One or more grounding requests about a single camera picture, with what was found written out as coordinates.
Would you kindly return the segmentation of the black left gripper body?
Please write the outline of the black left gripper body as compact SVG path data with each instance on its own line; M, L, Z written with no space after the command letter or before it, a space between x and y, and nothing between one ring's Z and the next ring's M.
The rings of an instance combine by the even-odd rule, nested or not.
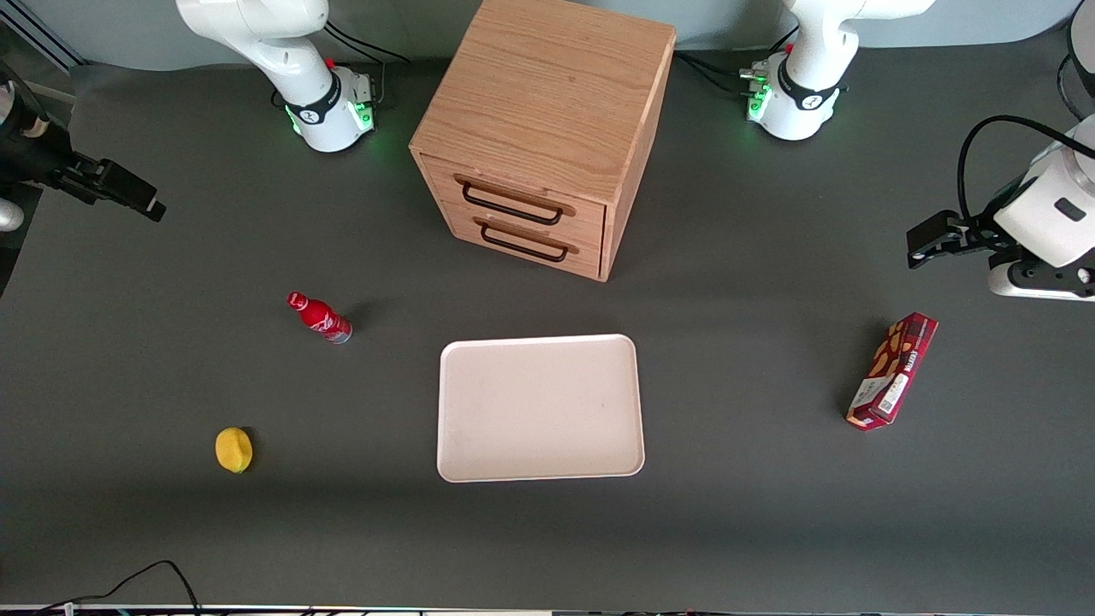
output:
M979 251L1008 253L1017 248L1018 242L998 225L996 214L998 210L983 210L977 216L963 214L963 246L958 256Z

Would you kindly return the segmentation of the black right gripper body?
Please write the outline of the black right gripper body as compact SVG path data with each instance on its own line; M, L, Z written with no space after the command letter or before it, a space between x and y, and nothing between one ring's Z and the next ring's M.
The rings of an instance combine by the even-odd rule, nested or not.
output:
M44 120L12 81L1 86L1 183L34 182L53 187L77 164L67 130Z

